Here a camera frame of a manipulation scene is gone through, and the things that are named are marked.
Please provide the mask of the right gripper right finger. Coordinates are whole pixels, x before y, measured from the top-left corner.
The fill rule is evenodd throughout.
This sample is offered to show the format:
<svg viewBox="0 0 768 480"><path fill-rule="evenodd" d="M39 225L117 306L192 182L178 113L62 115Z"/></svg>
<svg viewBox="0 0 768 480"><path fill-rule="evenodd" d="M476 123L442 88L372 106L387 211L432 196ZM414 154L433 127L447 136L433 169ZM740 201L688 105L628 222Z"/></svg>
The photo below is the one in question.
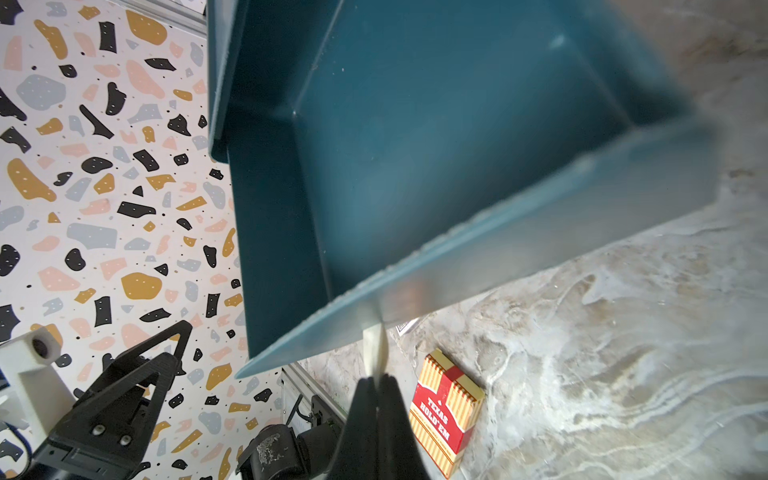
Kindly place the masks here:
<svg viewBox="0 0 768 480"><path fill-rule="evenodd" d="M378 384L377 474L379 479L428 479L397 380Z"/></svg>

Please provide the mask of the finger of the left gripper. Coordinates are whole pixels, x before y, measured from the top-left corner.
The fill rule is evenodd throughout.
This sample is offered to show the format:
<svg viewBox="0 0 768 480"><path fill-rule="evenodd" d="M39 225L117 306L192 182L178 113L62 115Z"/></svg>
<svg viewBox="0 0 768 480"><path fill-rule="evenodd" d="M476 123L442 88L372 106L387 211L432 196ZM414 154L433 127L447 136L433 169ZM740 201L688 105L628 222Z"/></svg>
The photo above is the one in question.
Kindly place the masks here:
<svg viewBox="0 0 768 480"><path fill-rule="evenodd" d="M35 452L37 474L136 474L180 360L118 356Z"/></svg>
<svg viewBox="0 0 768 480"><path fill-rule="evenodd" d="M193 326L190 322L180 320L156 335L128 348L113 360L111 366L115 366L119 371L131 371L149 361L145 357L146 353L159 345L171 342L174 344L174 350L171 352L171 355L175 358L173 372L176 375L184 375L183 355L192 330Z"/></svg>

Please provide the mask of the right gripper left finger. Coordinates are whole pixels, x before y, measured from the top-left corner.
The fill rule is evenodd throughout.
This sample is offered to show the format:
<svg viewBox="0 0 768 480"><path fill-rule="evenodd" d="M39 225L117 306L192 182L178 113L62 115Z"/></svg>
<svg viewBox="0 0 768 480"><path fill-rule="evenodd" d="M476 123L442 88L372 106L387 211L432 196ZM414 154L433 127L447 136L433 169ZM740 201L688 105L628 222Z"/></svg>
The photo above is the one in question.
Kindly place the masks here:
<svg viewBox="0 0 768 480"><path fill-rule="evenodd" d="M377 479L377 391L373 378L356 387L327 479Z"/></svg>

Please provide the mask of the teal top drawer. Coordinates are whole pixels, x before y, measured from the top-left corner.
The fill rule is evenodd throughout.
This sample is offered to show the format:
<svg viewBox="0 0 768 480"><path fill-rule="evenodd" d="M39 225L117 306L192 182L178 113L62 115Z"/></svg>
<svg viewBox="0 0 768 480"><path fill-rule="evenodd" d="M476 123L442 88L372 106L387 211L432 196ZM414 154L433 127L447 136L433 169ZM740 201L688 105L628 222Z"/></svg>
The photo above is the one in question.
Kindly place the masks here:
<svg viewBox="0 0 768 480"><path fill-rule="evenodd" d="M605 1L238 1L248 377L711 203L716 131Z"/></svg>

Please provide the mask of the teal drawer cabinet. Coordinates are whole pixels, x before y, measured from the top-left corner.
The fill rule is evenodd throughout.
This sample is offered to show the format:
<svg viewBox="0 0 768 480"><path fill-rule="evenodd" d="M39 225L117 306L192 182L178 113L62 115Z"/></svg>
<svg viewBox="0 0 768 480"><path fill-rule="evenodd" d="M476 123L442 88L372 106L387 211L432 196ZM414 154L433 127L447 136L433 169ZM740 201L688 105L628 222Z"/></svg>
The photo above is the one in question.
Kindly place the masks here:
<svg viewBox="0 0 768 480"><path fill-rule="evenodd" d="M236 24L237 0L208 1L206 6L208 53L208 153L219 163L227 163L223 127L227 113L227 57L232 31Z"/></svg>

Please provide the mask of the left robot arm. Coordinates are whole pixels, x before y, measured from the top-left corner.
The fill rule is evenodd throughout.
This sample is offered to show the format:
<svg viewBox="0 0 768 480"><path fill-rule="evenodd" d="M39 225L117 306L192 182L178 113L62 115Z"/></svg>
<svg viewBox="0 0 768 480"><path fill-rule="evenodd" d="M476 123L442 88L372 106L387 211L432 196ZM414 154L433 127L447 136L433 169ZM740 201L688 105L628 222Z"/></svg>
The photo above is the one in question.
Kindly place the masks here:
<svg viewBox="0 0 768 480"><path fill-rule="evenodd" d="M58 420L31 457L26 479L133 479L150 466L144 457L162 407L182 371L192 326L179 321L128 348ZM309 425L265 426L231 464L219 469L244 479L313 479L328 471L344 422L320 396L311 398Z"/></svg>

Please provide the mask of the red Texas Hold'em card box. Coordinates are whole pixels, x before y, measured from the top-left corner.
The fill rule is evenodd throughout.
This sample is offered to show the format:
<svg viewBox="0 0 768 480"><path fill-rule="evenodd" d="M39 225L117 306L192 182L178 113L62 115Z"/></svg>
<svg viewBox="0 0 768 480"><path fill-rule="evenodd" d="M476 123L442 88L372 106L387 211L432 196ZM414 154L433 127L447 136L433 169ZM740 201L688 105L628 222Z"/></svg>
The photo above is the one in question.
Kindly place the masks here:
<svg viewBox="0 0 768 480"><path fill-rule="evenodd" d="M485 398L484 390L442 350L426 355L409 422L418 444L446 479L461 465Z"/></svg>

